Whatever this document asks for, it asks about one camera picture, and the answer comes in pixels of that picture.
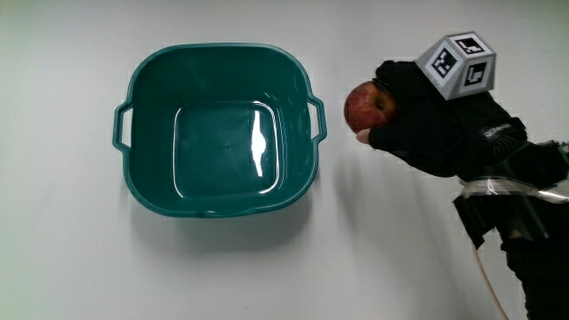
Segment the person's right hand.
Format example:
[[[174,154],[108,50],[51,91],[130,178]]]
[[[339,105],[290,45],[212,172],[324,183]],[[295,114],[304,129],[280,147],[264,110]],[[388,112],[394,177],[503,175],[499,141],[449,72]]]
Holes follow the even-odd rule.
[[[475,31],[442,37],[412,61],[382,62],[373,83],[396,118],[357,137],[438,177],[472,180],[527,142],[523,122],[492,97],[497,54]]]

